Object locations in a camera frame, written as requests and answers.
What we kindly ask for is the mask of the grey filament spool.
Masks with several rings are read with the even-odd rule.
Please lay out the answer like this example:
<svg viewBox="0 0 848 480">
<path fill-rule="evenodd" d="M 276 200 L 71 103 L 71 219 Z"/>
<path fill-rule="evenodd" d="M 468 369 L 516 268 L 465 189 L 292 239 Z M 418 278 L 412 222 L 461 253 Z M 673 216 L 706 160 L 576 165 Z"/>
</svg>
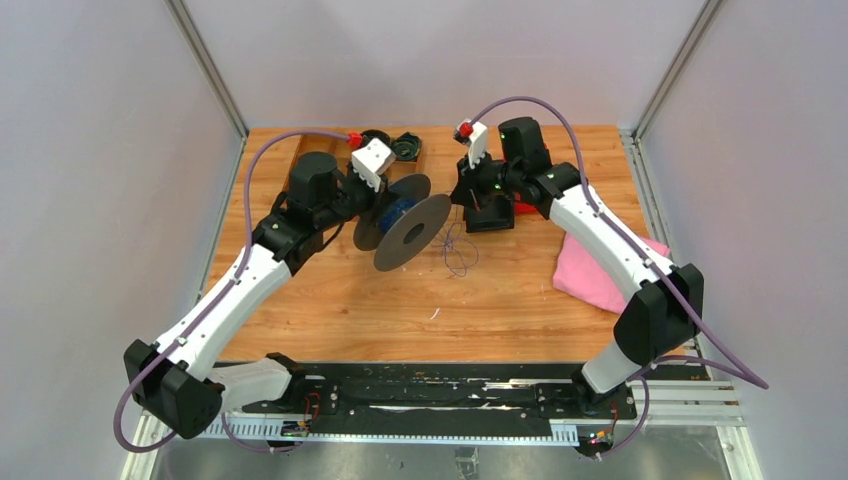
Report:
<svg viewBox="0 0 848 480">
<path fill-rule="evenodd" d="M 371 211 L 360 216 L 353 232 L 354 246 L 374 253 L 377 270 L 397 269 L 432 242 L 451 209 L 448 195 L 431 192 L 428 176 L 404 176 L 389 185 Z"/>
</svg>

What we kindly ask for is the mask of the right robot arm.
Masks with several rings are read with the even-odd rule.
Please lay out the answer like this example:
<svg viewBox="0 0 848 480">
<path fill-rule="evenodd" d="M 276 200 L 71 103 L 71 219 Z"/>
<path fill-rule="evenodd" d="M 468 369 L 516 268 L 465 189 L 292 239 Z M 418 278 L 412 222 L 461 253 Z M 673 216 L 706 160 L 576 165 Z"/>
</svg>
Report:
<svg viewBox="0 0 848 480">
<path fill-rule="evenodd" d="M 571 400 L 582 415 L 609 407 L 612 393 L 633 374 L 697 336 L 704 278 L 692 264 L 678 267 L 620 221 L 571 163 L 554 163 L 540 124 L 519 117 L 498 127 L 503 157 L 488 152 L 488 129 L 466 119 L 454 131 L 467 154 L 457 163 L 450 198 L 480 211 L 496 197 L 515 197 L 575 238 L 609 275 L 626 305 L 613 340 L 572 376 Z"/>
</svg>

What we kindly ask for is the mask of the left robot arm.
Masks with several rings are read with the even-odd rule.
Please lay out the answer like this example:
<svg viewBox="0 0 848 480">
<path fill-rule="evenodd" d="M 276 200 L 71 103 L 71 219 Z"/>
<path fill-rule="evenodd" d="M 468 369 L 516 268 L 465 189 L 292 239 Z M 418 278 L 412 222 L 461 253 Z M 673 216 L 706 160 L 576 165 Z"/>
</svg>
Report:
<svg viewBox="0 0 848 480">
<path fill-rule="evenodd" d="M 113 430 L 127 450 L 145 450 L 122 433 L 120 418 L 130 400 L 183 439 L 203 433 L 221 413 L 257 401 L 269 400 L 283 413 L 304 405 L 306 386 L 280 354 L 233 368 L 215 363 L 264 300 L 327 247 L 325 231 L 385 204 L 387 172 L 395 160 L 394 153 L 377 147 L 353 151 L 345 170 L 326 152 L 297 160 L 268 214 L 247 224 L 245 245 L 227 275 L 156 341 L 137 339 L 125 350 L 129 385 Z"/>
</svg>

